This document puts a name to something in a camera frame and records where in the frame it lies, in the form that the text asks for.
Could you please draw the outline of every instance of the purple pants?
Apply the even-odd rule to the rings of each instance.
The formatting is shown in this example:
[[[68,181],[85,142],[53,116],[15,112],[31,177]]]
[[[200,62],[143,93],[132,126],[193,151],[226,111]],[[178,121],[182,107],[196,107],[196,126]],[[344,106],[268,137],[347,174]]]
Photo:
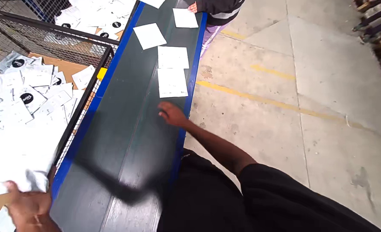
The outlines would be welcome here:
[[[223,26],[212,26],[207,24],[205,29],[205,34],[203,35],[203,44],[202,50],[200,52],[200,58],[202,58],[206,49],[208,49],[209,45],[212,43],[217,34],[219,34],[228,24]]]

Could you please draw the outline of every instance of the dark green belt surface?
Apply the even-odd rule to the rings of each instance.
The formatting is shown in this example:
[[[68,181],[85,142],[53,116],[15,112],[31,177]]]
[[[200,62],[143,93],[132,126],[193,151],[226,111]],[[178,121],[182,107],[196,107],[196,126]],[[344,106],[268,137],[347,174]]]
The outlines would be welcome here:
[[[164,46],[187,47],[192,67],[200,28],[175,27],[172,8],[184,4],[145,5],[136,26],[156,22]],[[123,52],[121,59],[51,210],[64,232],[157,227],[179,132],[158,116],[157,105],[169,100],[183,108],[186,98],[159,98],[157,48],[142,50],[134,32],[118,52]],[[190,72],[185,69],[187,81]]]

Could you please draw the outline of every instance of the conveyor belt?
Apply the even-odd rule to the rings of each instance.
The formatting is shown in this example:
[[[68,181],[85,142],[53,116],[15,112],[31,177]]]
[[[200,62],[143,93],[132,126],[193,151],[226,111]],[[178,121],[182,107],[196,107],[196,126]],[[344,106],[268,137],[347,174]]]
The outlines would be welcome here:
[[[53,219],[64,232],[155,231],[185,132],[165,124],[157,105],[169,100],[189,115],[206,14],[197,29],[176,28],[166,0],[140,3],[53,184]],[[187,47],[189,96],[160,99],[157,48],[142,50],[134,26],[156,22],[167,45]]]

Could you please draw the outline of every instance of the wire mesh cage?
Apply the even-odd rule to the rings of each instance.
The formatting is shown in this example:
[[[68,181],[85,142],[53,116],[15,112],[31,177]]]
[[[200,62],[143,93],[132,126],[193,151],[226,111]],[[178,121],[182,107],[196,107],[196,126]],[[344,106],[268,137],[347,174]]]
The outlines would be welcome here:
[[[100,86],[96,78],[99,70],[109,67],[114,56],[112,46],[96,39],[94,35],[0,12],[0,61],[16,51],[24,56],[35,53],[96,69],[58,144],[55,161],[58,166]]]
[[[70,6],[68,0],[0,0],[0,11],[54,23],[54,17]]]

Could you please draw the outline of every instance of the hand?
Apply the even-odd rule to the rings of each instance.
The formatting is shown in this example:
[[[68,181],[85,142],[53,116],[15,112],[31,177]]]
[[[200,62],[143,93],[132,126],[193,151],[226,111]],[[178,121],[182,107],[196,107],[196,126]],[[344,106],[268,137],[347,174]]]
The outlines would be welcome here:
[[[49,175],[48,192],[20,192],[13,181],[5,182],[9,193],[12,195],[11,203],[7,205],[13,223],[19,229],[28,224],[39,224],[39,217],[49,215],[52,206],[51,186],[56,167],[52,167]]]
[[[159,116],[163,117],[168,124],[183,127],[189,121],[182,110],[170,102],[161,102],[157,107],[162,109]]]
[[[197,12],[196,2],[193,3],[192,5],[190,5],[190,6],[188,7],[188,10],[189,10],[190,12],[192,12],[192,13],[196,13],[196,12]]]

